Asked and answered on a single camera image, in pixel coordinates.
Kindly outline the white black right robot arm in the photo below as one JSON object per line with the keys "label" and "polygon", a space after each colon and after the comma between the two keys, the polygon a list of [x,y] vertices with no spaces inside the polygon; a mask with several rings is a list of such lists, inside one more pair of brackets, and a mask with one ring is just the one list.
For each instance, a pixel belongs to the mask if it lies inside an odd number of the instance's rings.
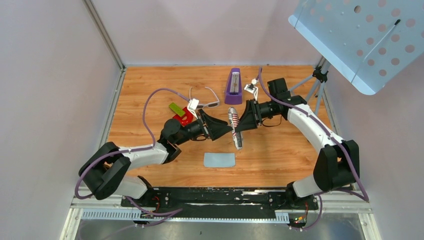
{"label": "white black right robot arm", "polygon": [[331,131],[301,96],[291,95],[284,78],[268,81],[267,86],[270,101],[248,100],[234,127],[235,132],[256,129],[265,119],[280,115],[294,125],[318,153],[312,174],[287,185],[286,204],[298,209],[315,194],[357,182],[360,177],[358,144]]}

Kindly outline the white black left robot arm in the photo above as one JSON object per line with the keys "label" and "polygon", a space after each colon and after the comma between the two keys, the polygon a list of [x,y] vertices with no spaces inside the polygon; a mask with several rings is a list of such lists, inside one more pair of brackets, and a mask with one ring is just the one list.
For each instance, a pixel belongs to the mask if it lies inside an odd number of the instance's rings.
{"label": "white black left robot arm", "polygon": [[182,125],[177,119],[167,120],[155,144],[137,147],[119,147],[110,141],[80,168],[79,182],[84,182],[91,195],[104,200],[113,194],[130,197],[140,206],[149,206],[153,193],[141,176],[130,177],[129,170],[149,165],[164,165],[174,161],[182,152],[179,145],[199,141],[200,137],[212,141],[233,130],[224,120],[211,117],[203,110],[195,121]]}

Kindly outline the light blue cleaning cloth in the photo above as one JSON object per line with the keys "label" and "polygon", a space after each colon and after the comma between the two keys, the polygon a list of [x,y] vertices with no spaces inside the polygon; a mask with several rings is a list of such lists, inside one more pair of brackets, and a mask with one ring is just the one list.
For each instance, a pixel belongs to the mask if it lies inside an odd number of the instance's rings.
{"label": "light blue cleaning cloth", "polygon": [[206,168],[232,168],[236,165],[234,153],[206,152],[203,158],[203,166]]}

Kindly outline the flag pattern glasses case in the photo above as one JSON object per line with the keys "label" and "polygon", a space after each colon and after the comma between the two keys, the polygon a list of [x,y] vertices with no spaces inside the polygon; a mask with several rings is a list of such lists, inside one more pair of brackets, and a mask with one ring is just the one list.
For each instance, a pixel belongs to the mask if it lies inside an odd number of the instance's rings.
{"label": "flag pattern glasses case", "polygon": [[240,118],[237,113],[237,110],[234,107],[229,107],[228,109],[228,120],[232,127],[232,139],[237,150],[241,150],[243,148],[243,136],[242,133],[236,131],[238,124],[240,123]]}

